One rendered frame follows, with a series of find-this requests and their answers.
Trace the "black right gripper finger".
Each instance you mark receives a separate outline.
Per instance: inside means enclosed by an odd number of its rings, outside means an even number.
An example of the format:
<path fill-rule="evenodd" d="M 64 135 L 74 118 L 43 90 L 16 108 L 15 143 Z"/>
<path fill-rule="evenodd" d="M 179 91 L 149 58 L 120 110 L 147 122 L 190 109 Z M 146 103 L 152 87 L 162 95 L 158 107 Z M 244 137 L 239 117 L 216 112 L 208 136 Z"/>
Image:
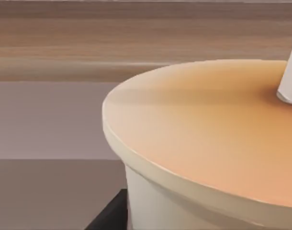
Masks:
<path fill-rule="evenodd" d="M 128 192 L 121 189 L 84 230 L 127 230 Z"/>

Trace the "cream cup with orange lid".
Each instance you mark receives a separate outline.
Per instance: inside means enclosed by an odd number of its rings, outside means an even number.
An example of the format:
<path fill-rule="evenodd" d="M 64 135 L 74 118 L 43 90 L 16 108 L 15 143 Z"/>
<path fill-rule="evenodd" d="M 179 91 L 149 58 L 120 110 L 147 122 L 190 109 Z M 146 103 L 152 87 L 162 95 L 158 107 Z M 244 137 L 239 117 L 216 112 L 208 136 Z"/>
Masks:
<path fill-rule="evenodd" d="M 133 230 L 292 230 L 292 51 L 136 75 L 102 126 Z"/>

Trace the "wooden cupboard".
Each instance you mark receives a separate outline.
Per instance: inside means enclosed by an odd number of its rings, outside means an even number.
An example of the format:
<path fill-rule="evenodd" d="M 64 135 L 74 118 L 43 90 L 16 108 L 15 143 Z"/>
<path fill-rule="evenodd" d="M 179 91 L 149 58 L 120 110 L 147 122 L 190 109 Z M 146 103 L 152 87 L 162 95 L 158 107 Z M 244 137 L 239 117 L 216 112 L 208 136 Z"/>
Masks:
<path fill-rule="evenodd" d="M 292 1 L 0 0 L 0 81 L 121 82 L 176 63 L 286 60 Z"/>

